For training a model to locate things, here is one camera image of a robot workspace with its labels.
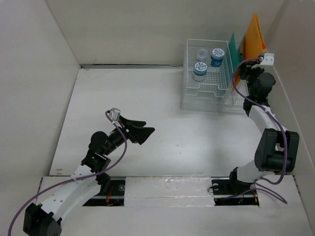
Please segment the green clip file folder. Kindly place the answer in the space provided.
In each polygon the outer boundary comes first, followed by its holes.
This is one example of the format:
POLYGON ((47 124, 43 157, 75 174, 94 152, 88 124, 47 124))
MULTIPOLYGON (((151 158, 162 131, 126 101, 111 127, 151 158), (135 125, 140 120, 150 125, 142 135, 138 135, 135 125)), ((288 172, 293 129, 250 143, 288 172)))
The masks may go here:
POLYGON ((228 44, 230 58, 232 62, 233 70, 236 69, 237 65, 244 59, 244 48, 245 48, 245 37, 243 36, 240 42, 235 40, 234 32, 230 38, 228 44))

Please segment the orange file folder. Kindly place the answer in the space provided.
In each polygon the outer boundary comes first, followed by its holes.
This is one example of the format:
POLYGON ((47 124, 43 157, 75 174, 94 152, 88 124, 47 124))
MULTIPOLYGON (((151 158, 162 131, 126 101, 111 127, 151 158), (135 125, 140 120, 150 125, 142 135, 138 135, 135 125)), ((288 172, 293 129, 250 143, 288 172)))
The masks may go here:
POLYGON ((245 37, 244 59, 254 58, 264 54, 267 50, 261 31, 258 15, 255 12, 252 16, 245 37))

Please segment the blue pin jar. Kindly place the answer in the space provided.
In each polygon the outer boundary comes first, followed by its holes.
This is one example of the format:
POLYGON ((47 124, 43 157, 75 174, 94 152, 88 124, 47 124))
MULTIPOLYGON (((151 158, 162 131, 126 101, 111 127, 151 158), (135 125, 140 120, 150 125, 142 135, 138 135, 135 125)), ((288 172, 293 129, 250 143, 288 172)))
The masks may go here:
POLYGON ((211 52, 211 63, 210 65, 212 67, 220 67, 222 64, 222 61, 225 56, 225 51, 221 48, 214 48, 211 52))
POLYGON ((206 63, 199 61, 193 67, 193 80, 197 82, 202 82, 205 80, 207 74, 208 66, 206 63))

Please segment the clear paper clip jar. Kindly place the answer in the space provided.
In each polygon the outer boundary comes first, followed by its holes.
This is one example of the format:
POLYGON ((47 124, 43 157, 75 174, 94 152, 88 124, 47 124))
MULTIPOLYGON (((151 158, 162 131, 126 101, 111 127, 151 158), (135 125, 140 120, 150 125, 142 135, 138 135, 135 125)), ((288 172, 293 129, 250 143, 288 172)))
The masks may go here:
POLYGON ((209 57, 209 52, 206 49, 200 49, 197 51, 196 59, 201 62, 206 62, 209 57))

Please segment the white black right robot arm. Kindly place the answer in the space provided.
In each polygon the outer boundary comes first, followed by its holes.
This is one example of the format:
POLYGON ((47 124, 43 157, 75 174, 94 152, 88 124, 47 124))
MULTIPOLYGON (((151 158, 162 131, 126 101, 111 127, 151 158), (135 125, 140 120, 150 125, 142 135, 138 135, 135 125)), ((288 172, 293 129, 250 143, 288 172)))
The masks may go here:
POLYGON ((250 58, 235 69, 235 73, 246 81, 247 96, 237 89, 235 79, 232 79, 233 88, 244 99, 243 109, 261 132, 253 161, 236 167, 230 173, 227 187, 234 194, 240 193, 245 186, 256 184, 258 180, 278 185, 286 174, 293 171, 296 163, 299 134, 287 130, 272 113, 268 94, 275 85, 275 78, 262 66, 262 58, 250 58))

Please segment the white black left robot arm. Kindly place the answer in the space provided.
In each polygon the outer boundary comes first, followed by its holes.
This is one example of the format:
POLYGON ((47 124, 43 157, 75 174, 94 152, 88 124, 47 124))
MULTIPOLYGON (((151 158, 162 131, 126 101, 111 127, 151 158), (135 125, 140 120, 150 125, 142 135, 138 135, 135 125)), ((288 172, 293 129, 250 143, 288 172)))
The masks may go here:
POLYGON ((39 204, 31 203, 25 210, 23 231, 29 236, 59 236, 67 217, 96 194, 109 191, 111 177, 106 173, 112 166, 109 154, 127 141, 143 144, 155 129, 146 122, 119 117, 113 121, 115 129, 107 135, 97 131, 91 136, 88 152, 70 179, 39 204))

